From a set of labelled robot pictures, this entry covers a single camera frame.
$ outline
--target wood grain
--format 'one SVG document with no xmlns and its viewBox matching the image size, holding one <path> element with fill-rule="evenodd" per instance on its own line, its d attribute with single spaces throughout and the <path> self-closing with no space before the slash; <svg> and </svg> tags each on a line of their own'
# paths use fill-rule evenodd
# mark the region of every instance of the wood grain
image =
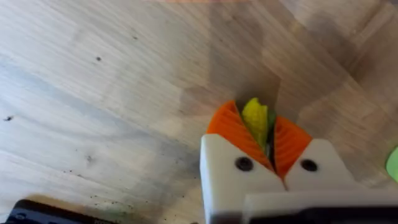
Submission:
<svg viewBox="0 0 398 224">
<path fill-rule="evenodd" d="M 396 9 L 384 1 L 6 1 L 0 214 L 24 197 L 121 223 L 203 223 L 200 137 L 252 96 L 395 187 Z"/>
</svg>

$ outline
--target wooden surface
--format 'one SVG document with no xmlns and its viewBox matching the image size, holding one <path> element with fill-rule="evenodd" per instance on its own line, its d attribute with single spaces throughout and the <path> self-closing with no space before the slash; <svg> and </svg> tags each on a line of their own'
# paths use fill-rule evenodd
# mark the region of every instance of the wooden surface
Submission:
<svg viewBox="0 0 398 224">
<path fill-rule="evenodd" d="M 203 223 L 200 137 L 252 96 L 396 187 L 389 2 L 15 0 L 0 6 L 0 219 L 33 198 L 121 223 Z"/>
</svg>

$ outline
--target green object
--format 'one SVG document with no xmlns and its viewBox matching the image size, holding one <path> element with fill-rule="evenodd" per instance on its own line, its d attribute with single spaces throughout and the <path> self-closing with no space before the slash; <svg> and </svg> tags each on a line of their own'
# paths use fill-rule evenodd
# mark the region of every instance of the green object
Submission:
<svg viewBox="0 0 398 224">
<path fill-rule="evenodd" d="M 386 162 L 387 173 L 398 182 L 398 146 L 392 151 Z"/>
<path fill-rule="evenodd" d="M 273 110 L 268 110 L 268 132 L 274 129 L 275 120 L 276 120 L 276 113 Z"/>
</svg>

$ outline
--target dirt speck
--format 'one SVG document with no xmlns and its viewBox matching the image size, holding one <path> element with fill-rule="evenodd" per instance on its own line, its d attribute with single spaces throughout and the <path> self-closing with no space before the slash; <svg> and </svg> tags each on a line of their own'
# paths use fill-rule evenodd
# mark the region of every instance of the dirt speck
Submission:
<svg viewBox="0 0 398 224">
<path fill-rule="evenodd" d="M 14 116 L 8 116 L 7 118 L 4 118 L 3 121 L 11 121 L 14 119 Z"/>
</svg>

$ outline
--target black object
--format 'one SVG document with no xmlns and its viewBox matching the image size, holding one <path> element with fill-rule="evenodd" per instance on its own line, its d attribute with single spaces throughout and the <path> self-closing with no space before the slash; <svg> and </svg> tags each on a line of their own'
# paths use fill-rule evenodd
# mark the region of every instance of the black object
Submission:
<svg viewBox="0 0 398 224">
<path fill-rule="evenodd" d="M 31 200 L 20 200 L 5 224 L 115 224 Z"/>
<path fill-rule="evenodd" d="M 250 171 L 253 169 L 253 161 L 247 157 L 239 157 L 235 161 L 235 165 L 241 171 Z"/>
<path fill-rule="evenodd" d="M 309 208 L 293 215 L 255 218 L 250 224 L 390 224 L 398 223 L 398 207 Z"/>
<path fill-rule="evenodd" d="M 304 159 L 300 164 L 307 171 L 315 172 L 318 170 L 318 165 L 311 159 Z"/>
</svg>

